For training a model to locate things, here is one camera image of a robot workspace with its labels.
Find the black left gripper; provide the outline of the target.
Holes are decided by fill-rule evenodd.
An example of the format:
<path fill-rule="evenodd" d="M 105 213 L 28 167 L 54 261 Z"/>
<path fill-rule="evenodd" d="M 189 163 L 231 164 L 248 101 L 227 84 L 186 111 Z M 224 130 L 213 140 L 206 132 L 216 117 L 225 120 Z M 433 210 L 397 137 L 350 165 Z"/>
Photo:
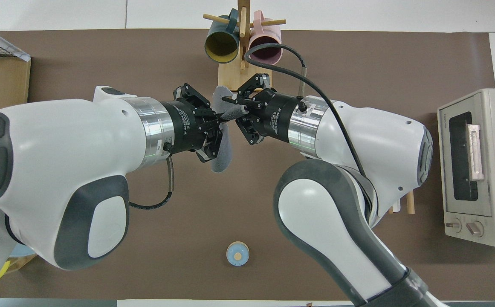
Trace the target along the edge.
<path fill-rule="evenodd" d="M 175 101 L 162 103 L 171 117 L 174 128 L 174 140 L 168 151 L 177 154 L 184 151 L 194 151 L 202 163 L 216 159 L 223 139 L 220 125 L 207 131 L 199 130 L 198 126 L 206 121 L 228 122 L 211 108 L 210 102 L 188 83 L 174 90 Z"/>

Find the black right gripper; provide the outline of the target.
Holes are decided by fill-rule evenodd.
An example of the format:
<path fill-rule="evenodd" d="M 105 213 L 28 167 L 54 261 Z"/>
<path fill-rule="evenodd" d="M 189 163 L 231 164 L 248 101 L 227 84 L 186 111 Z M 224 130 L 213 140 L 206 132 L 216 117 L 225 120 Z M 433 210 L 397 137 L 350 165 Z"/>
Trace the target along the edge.
<path fill-rule="evenodd" d="M 292 113 L 303 99 L 302 96 L 290 96 L 274 90 L 266 90 L 271 87 L 269 84 L 269 74 L 257 73 L 244 82 L 235 95 L 222 98 L 223 101 L 232 104 L 261 107 L 260 109 L 252 109 L 250 115 L 235 120 L 249 145 L 259 144 L 266 136 L 288 140 Z M 255 93 L 257 89 L 263 91 L 251 98 L 250 95 Z"/>

